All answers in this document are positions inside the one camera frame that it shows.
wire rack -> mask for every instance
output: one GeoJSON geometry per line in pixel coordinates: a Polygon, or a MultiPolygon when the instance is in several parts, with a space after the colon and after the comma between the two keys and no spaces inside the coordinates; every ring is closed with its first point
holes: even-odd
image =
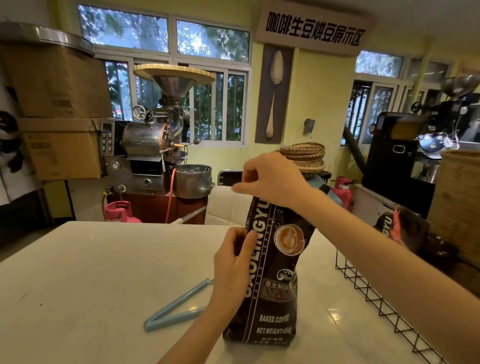
{"type": "Polygon", "coordinates": [[[386,318],[394,327],[396,334],[402,335],[412,346],[412,352],[419,354],[429,364],[442,364],[447,361],[433,349],[395,309],[382,298],[382,296],[368,283],[357,269],[342,255],[336,251],[335,269],[343,272],[343,277],[353,283],[353,288],[358,290],[378,309],[378,316],[386,318]]]}

digital display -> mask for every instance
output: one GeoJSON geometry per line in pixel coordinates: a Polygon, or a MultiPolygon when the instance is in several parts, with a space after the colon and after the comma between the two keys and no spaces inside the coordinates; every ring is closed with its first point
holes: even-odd
{"type": "Polygon", "coordinates": [[[107,132],[107,133],[111,133],[112,132],[112,124],[104,123],[102,131],[107,132]]]}

table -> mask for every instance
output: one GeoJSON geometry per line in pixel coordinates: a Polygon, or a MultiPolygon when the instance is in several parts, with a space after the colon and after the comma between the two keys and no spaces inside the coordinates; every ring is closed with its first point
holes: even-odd
{"type": "MultiPolygon", "coordinates": [[[[192,321],[144,333],[152,313],[205,278],[226,226],[68,222],[0,263],[0,362],[156,363],[192,321]]],[[[335,270],[319,232],[297,265],[287,349],[225,343],[224,363],[422,363],[335,270]]],[[[208,303],[211,287],[178,311],[208,303]]]]}

hand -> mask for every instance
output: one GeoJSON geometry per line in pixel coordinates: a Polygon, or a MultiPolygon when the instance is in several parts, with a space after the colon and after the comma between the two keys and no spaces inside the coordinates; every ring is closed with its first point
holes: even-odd
{"type": "Polygon", "coordinates": [[[228,322],[238,311],[247,292],[250,258],[257,243],[257,233],[241,227],[230,228],[222,246],[215,253],[215,278],[208,306],[228,322]],[[238,257],[234,254],[234,243],[245,238],[238,257]]]}
{"type": "Polygon", "coordinates": [[[232,191],[294,209],[299,194],[309,187],[292,161],[273,152],[245,162],[241,183],[233,185],[232,191]]]}

wooden handle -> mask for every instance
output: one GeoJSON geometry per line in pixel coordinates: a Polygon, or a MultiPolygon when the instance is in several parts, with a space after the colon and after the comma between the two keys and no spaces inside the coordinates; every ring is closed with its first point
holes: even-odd
{"type": "Polygon", "coordinates": [[[267,139],[273,138],[273,103],[275,101],[275,91],[273,92],[272,106],[270,107],[270,116],[268,117],[267,130],[265,136],[267,139]]]}

